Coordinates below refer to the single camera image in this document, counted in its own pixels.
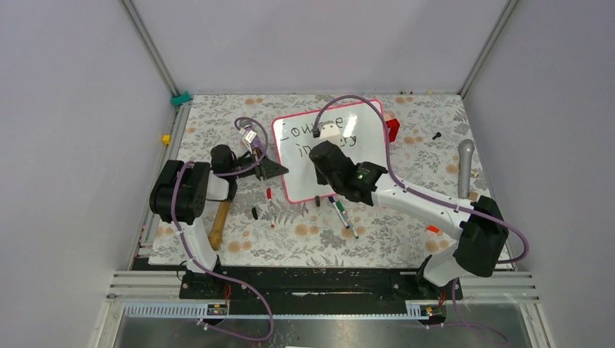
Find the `pink framed whiteboard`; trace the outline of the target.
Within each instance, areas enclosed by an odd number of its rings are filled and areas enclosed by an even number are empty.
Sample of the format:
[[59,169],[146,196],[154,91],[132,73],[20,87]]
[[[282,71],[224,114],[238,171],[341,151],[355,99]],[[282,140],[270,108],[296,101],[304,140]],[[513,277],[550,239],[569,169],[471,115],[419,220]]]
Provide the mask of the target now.
[[[289,170],[282,180],[291,203],[334,194],[330,186],[317,183],[315,167],[308,157],[310,150],[320,143],[312,134],[317,114],[317,110],[310,110],[277,117],[272,122],[279,162]],[[358,101],[330,107],[320,121],[336,126],[342,137],[339,147],[354,163],[367,161],[387,166],[384,131],[372,107]]]

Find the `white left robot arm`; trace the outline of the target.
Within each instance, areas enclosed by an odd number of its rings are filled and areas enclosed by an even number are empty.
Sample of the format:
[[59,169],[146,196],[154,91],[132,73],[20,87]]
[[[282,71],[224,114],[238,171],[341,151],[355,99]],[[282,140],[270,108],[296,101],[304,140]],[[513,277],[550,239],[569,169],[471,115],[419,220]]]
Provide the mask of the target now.
[[221,144],[213,147],[210,155],[210,162],[169,159],[153,185],[149,208],[179,236],[186,269],[201,273],[197,288],[206,297],[215,298],[225,288],[216,249],[222,242],[237,180],[253,175],[264,181],[285,175],[289,169],[259,149],[238,157]]

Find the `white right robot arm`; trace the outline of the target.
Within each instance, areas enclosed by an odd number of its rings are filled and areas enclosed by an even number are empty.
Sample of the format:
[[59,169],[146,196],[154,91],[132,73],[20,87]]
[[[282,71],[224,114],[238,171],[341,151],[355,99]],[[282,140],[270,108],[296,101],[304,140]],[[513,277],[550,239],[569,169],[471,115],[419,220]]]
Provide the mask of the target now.
[[440,294],[455,278],[472,274],[490,277],[508,238],[496,201],[476,201],[439,194],[395,180],[391,172],[372,162],[354,163],[329,141],[309,153],[317,182],[351,202],[383,207],[418,218],[444,231],[455,243],[427,257],[417,274],[417,292],[427,299]]

